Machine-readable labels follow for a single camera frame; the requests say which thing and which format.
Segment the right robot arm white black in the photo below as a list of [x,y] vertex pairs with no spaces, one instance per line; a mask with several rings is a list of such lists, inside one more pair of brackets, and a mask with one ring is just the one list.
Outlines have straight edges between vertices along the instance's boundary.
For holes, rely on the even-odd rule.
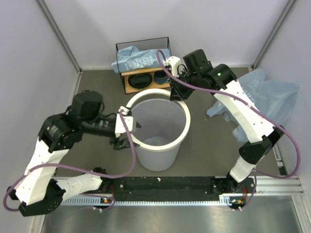
[[213,67],[202,49],[182,59],[171,56],[163,60],[163,65],[179,80],[213,90],[212,95],[225,106],[245,132],[247,141],[239,148],[240,156],[226,176],[228,189],[240,191],[257,163],[284,133],[251,110],[255,105],[245,94],[234,72],[225,64]]

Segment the light blue trash bag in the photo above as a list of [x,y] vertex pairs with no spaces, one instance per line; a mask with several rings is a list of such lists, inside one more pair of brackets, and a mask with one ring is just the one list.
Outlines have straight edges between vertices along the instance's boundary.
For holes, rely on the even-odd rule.
[[157,49],[139,50],[129,46],[119,50],[116,60],[111,64],[115,73],[123,73],[141,68],[160,67],[156,57]]
[[[262,114],[270,118],[278,125],[285,126],[294,110],[299,86],[295,83],[285,82],[276,79],[268,79],[263,69],[256,69],[237,79],[244,94],[248,97],[247,102],[252,101]],[[207,115],[224,114],[226,121],[234,121],[237,127],[232,134],[239,142],[247,142],[248,138],[240,123],[233,117],[227,108],[217,100],[207,110]]]

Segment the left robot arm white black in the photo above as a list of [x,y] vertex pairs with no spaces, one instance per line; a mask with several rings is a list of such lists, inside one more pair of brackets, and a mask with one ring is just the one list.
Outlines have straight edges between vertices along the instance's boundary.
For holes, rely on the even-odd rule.
[[44,121],[23,177],[6,193],[7,198],[20,202],[18,211],[23,216],[49,214],[76,195],[112,191],[114,176],[100,167],[88,172],[80,169],[79,176],[66,180],[54,178],[63,157],[84,134],[107,137],[115,150],[137,146],[130,135],[140,124],[133,118],[131,108],[120,107],[117,113],[108,115],[103,114],[104,108],[100,93],[85,90],[73,97],[65,112]]

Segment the white grey trash bin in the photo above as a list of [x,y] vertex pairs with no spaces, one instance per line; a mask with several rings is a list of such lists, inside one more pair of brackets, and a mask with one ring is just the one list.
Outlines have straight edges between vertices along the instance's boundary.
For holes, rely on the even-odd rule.
[[173,165],[190,129],[190,111],[184,101],[142,100],[148,95],[169,97],[170,94],[164,89],[148,89],[134,95],[126,105],[141,125],[132,133],[133,141],[140,144],[136,147],[138,159],[151,171],[164,171]]

